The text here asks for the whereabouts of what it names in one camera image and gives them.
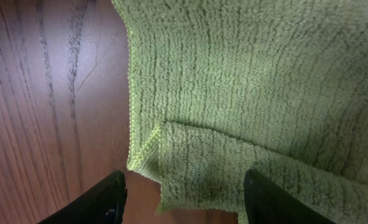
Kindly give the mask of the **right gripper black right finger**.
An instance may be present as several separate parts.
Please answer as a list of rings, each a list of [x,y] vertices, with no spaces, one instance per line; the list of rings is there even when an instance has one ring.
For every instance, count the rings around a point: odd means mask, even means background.
[[[245,174],[244,202],[249,223],[334,224],[254,169]]]

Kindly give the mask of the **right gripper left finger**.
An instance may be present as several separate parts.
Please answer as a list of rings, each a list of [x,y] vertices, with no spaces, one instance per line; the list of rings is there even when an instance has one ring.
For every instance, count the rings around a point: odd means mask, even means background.
[[[127,199],[124,173],[116,170],[40,224],[121,224]]]

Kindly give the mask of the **green microfiber cloth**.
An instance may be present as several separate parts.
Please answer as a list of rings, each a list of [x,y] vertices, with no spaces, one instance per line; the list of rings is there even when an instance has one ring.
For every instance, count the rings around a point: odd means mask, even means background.
[[[129,170],[159,211],[237,212],[256,169],[336,223],[368,223],[368,0],[119,0]]]

